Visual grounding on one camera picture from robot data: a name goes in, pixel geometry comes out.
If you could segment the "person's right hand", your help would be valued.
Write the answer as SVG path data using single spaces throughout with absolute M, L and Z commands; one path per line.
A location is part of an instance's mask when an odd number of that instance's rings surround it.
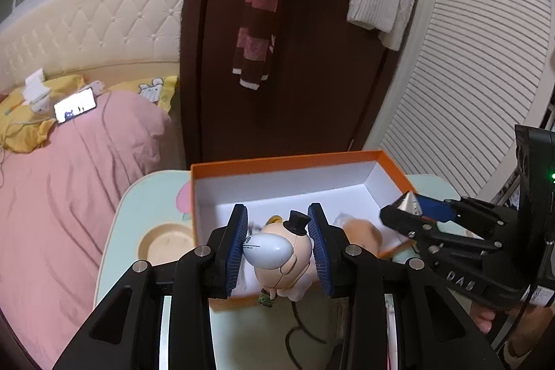
M 530 304 L 518 320 L 520 310 L 521 306 L 517 306 L 508 313 L 501 313 L 476 301 L 470 304 L 470 318 L 484 334 L 490 333 L 497 317 L 504 319 L 500 332 L 500 339 L 504 338 L 504 342 L 498 356 L 508 369 L 518 369 L 554 320 L 554 305 L 542 307 Z

